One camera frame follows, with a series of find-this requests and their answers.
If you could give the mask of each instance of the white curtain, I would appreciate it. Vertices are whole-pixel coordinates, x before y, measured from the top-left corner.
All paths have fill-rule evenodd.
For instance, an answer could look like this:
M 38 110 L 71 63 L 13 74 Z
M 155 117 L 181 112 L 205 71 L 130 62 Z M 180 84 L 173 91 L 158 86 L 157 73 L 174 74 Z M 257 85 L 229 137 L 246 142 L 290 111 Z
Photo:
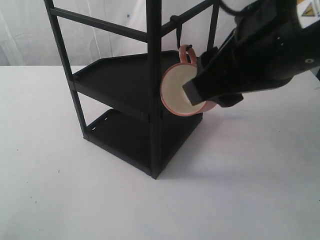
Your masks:
M 202 0 L 162 0 L 162 23 Z M 226 0 L 242 9 L 254 0 Z M 58 8 L 146 31 L 145 0 L 55 0 Z M 212 8 L 183 25 L 181 44 L 192 44 L 198 55 L 206 50 Z M 88 65 L 100 58 L 147 52 L 147 44 L 114 33 L 59 19 L 72 65 Z M 220 46 L 235 27 L 222 10 L 215 44 Z M 175 50 L 176 33 L 162 39 L 163 50 Z M 60 65 L 61 61 L 43 0 L 0 0 L 0 65 Z

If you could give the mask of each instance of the horizontal metal bar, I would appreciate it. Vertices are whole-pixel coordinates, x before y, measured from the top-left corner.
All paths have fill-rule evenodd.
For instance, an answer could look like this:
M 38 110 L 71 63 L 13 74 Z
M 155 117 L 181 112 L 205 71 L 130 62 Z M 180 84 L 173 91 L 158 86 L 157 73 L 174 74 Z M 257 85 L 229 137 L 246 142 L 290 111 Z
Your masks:
M 121 36 L 135 39 L 144 43 L 147 42 L 147 33 L 143 31 L 121 26 L 108 21 L 103 21 L 94 17 L 82 15 L 82 14 L 61 9 L 58 7 L 51 8 L 50 12 L 52 15 L 55 15 L 64 19 L 69 19 L 81 24 L 89 25 L 91 27 L 102 29 L 114 34 L 119 34 Z
M 184 24 L 186 21 L 192 19 L 194 16 L 198 15 L 199 13 L 206 10 L 208 7 L 214 4 L 214 0 L 205 0 L 200 2 L 198 5 L 194 6 L 193 8 L 189 9 L 188 11 L 182 13 L 179 17 L 181 22 Z M 176 29 L 176 25 L 173 21 L 168 21 L 166 24 L 162 25 L 161 27 L 161 36 L 165 36 L 171 31 Z

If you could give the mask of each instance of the black metal rack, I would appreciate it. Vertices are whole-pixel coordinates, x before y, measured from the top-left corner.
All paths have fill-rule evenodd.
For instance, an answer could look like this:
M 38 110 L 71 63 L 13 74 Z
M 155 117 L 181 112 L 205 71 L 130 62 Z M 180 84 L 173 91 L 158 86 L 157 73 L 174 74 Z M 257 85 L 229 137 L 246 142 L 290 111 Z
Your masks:
M 203 117 L 175 116 L 160 99 L 162 74 L 179 62 L 177 51 L 162 52 L 161 39 L 177 21 L 162 25 L 161 0 L 146 0 L 147 32 L 57 8 L 53 0 L 44 3 L 83 137 L 156 179 Z M 214 45 L 219 0 L 205 0 L 177 16 L 182 25 L 211 5 L 208 49 Z M 145 42 L 148 52 L 103 58 L 72 74 L 57 17 Z M 78 92 L 113 109 L 87 125 Z

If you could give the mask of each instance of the shelf tray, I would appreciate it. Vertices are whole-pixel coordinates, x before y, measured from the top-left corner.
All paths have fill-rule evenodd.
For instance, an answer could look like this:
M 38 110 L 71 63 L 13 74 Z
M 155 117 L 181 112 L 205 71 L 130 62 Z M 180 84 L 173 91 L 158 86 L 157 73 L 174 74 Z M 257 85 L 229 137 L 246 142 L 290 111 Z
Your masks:
M 162 123 L 162 169 L 202 120 L 202 114 L 179 117 L 165 114 Z M 150 127 L 115 109 L 88 127 L 88 140 L 148 175 L 151 172 Z
M 163 51 L 164 73 L 179 62 L 177 51 Z M 73 74 L 75 89 L 136 119 L 149 120 L 148 55 L 100 59 Z

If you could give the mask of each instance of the mug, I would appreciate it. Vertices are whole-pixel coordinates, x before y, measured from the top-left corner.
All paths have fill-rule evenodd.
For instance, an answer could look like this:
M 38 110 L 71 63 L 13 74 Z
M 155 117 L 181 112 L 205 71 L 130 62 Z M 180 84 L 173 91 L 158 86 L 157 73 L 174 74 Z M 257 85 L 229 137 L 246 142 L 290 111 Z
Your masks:
M 213 101 L 204 101 L 192 106 L 183 85 L 195 78 L 197 75 L 197 56 L 189 45 L 179 48 L 180 63 L 171 66 L 163 75 L 160 96 L 163 105 L 174 115 L 190 117 L 207 112 L 217 104 Z

